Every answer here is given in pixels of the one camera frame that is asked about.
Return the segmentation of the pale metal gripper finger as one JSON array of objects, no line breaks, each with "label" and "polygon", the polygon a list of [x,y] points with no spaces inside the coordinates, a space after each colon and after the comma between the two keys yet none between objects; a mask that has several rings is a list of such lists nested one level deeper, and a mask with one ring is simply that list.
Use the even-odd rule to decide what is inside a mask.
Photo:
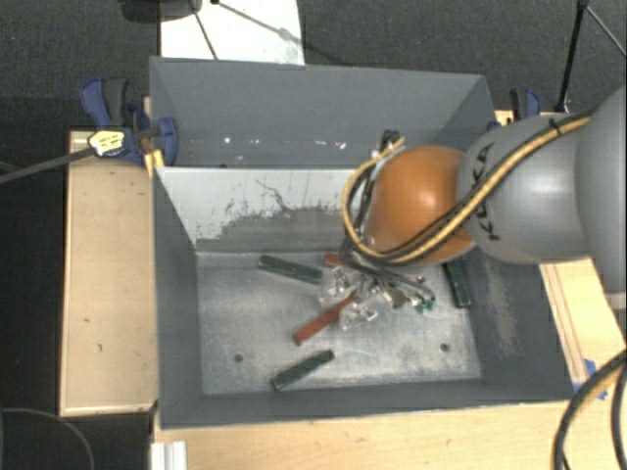
[{"label": "pale metal gripper finger", "polygon": [[369,323],[378,317],[378,311],[369,304],[349,303],[339,313],[339,327],[348,331],[365,323]]},{"label": "pale metal gripper finger", "polygon": [[347,299],[358,285],[359,276],[343,266],[324,268],[318,290],[322,306],[334,306]]}]

